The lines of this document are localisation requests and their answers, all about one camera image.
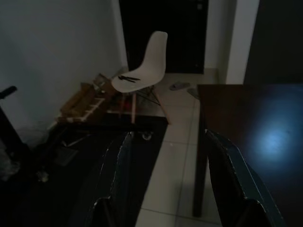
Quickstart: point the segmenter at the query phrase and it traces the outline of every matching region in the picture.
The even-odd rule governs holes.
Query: dark wooden table
[[[199,85],[201,111],[193,215],[200,216],[209,128],[236,144],[259,174],[286,224],[303,215],[303,85]]]

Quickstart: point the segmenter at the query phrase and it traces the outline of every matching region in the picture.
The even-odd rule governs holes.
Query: white wall
[[[99,72],[121,66],[111,0],[2,0],[1,101],[16,128],[48,125],[62,104]]]
[[[238,0],[226,84],[243,84],[259,0]]]
[[[209,0],[207,14],[205,68],[218,68],[226,28],[227,8],[230,0]]]
[[[259,0],[209,0],[205,68],[220,83],[243,84]]]
[[[226,2],[228,2],[228,5],[225,8],[226,13],[225,16],[223,17],[223,21],[225,25],[224,33],[222,35],[223,39],[221,40],[221,44],[220,44],[221,53],[218,56],[219,57],[218,77],[220,84],[226,83],[229,56],[230,56],[231,44],[232,44],[232,32],[233,32],[236,6],[237,6],[237,0],[226,0]]]
[[[122,67],[128,68],[119,0],[111,0]]]

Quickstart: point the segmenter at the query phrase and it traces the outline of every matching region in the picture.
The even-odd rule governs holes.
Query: black scissors
[[[127,81],[129,81],[129,82],[132,82],[132,83],[135,83],[136,82],[136,80],[141,80],[141,79],[139,79],[139,78],[135,78],[135,77],[125,77],[125,76],[123,76],[123,75],[121,75],[121,76],[118,76],[119,77],[119,79],[120,80],[127,80]]]

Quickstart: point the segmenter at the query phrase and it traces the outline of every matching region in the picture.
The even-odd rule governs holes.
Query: table leg
[[[205,140],[205,121],[200,110],[199,119],[199,134],[198,134],[197,158],[196,158],[196,175],[195,175],[195,189],[193,201],[193,216],[200,217],[202,214],[202,203],[204,194],[205,174],[207,165],[207,154],[203,148]]]

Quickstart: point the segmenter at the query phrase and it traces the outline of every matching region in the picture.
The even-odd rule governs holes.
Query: black doorway
[[[168,33],[166,72],[203,73],[208,0],[120,0],[129,70],[154,31]]]

